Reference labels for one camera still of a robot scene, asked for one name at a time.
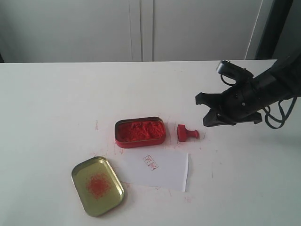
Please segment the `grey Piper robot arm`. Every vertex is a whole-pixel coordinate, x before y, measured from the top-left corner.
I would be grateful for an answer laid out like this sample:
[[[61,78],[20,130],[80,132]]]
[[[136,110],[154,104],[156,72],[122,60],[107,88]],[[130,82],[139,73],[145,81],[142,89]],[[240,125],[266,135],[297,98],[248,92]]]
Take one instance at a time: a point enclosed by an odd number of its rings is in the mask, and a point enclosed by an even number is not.
[[[292,112],[297,98],[301,96],[301,53],[297,51],[284,59],[277,60],[272,67],[254,77],[245,68],[230,61],[221,61],[217,67],[220,77],[234,80],[230,87],[220,94],[199,93],[197,105],[210,108],[203,118],[205,127],[220,125],[234,126],[238,123],[258,124],[268,119],[282,127]],[[270,105],[291,99],[287,113],[280,108],[281,119],[270,114]]]

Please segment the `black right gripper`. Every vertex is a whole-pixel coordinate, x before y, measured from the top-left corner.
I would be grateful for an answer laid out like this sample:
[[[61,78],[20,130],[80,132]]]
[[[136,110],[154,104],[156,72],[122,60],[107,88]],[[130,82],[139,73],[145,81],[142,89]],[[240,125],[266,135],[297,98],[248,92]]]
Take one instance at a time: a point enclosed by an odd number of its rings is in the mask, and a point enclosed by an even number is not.
[[[258,111],[282,100],[282,82],[274,77],[255,77],[218,93],[199,93],[196,105],[210,110],[203,118],[205,127],[262,122]]]

